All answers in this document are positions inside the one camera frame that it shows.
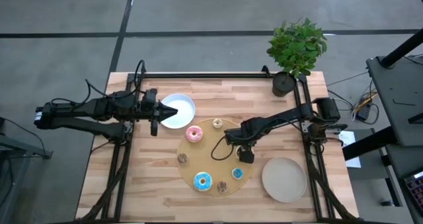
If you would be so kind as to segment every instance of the blue frosted donut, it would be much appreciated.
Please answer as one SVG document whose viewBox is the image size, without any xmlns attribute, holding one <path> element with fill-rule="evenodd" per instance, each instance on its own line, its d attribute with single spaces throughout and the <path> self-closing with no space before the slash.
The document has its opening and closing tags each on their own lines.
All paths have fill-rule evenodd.
<svg viewBox="0 0 423 224">
<path fill-rule="evenodd" d="M 212 186 L 212 177 L 206 172 L 199 172 L 194 177 L 194 188 L 198 191 L 207 191 Z"/>
<path fill-rule="evenodd" d="M 242 178 L 243 178 L 243 170 L 242 170 L 242 169 L 240 169 L 240 168 L 234 168 L 234 169 L 232 170 L 232 177 L 233 177 L 234 179 L 237 179 L 237 180 L 242 179 Z"/>
</svg>

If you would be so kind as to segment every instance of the gray floor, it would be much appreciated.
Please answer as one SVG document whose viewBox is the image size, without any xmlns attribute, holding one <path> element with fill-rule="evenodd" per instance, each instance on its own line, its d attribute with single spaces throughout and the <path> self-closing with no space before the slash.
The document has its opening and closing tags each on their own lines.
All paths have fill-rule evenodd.
<svg viewBox="0 0 423 224">
<path fill-rule="evenodd" d="M 117 32 L 126 0 L 0 0 L 0 33 Z M 420 0 L 134 0 L 128 32 L 271 30 L 284 19 L 307 16 L 325 30 L 414 29 L 423 25 Z M 317 62 L 331 83 L 365 71 L 365 60 L 385 55 L 410 35 L 328 36 L 328 52 Z M 126 38 L 117 71 L 133 71 L 139 59 L 148 71 L 257 71 L 278 69 L 266 55 L 266 36 Z M 13 223 L 50 223 L 74 218 L 93 137 L 65 129 L 41 131 L 34 109 L 57 96 L 82 100 L 84 79 L 104 88 L 115 38 L 0 39 L 0 116 L 39 134 L 49 161 L 33 160 Z M 423 53 L 417 48 L 413 54 Z M 369 85 L 367 75 L 329 87 L 355 102 Z M 382 108 L 378 98 L 375 102 Z M 341 122 L 352 129 L 371 126 Z M 384 111 L 372 126 L 389 125 Z M 7 133 L 36 142 L 13 126 Z M 353 181 L 360 216 L 388 221 L 378 208 L 386 190 L 380 181 Z M 369 195 L 369 190 L 380 190 Z M 401 213 L 399 223 L 409 216 Z"/>
</svg>

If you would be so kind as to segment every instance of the plant pot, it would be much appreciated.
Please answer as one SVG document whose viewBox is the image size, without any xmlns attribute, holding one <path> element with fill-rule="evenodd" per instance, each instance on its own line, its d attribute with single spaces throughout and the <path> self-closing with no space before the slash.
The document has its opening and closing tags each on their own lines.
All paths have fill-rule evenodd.
<svg viewBox="0 0 423 224">
<path fill-rule="evenodd" d="M 295 79 L 286 72 L 278 72 L 273 77 L 272 92 L 275 96 L 285 96 L 295 87 Z"/>
</svg>

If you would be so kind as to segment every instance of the paper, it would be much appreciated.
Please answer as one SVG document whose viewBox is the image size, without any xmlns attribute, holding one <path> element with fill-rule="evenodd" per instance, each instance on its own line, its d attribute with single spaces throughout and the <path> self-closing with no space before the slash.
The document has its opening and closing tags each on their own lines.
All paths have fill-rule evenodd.
<svg viewBox="0 0 423 224">
<path fill-rule="evenodd" d="M 344 142 L 344 145 L 342 148 L 349 146 L 350 144 L 353 144 L 356 142 L 356 137 L 354 136 L 353 131 L 342 131 L 339 133 L 339 139 L 341 139 Z M 346 161 L 346 166 L 350 168 L 361 168 L 362 165 L 360 164 L 360 158 L 356 157 L 354 159 L 350 159 L 349 161 Z"/>
</svg>

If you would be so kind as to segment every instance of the white plate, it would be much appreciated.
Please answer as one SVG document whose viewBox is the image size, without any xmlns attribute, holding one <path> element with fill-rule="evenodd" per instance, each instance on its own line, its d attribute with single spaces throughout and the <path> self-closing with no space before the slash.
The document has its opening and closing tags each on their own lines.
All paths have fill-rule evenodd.
<svg viewBox="0 0 423 224">
<path fill-rule="evenodd" d="M 273 158 L 263 168 L 263 186 L 275 200 L 290 203 L 300 199 L 307 187 L 303 169 L 288 158 Z"/>
<path fill-rule="evenodd" d="M 178 113 L 161 123 L 171 129 L 183 128 L 188 125 L 196 113 L 196 107 L 189 96 L 185 94 L 171 94 L 161 101 L 164 105 L 176 108 Z"/>
</svg>

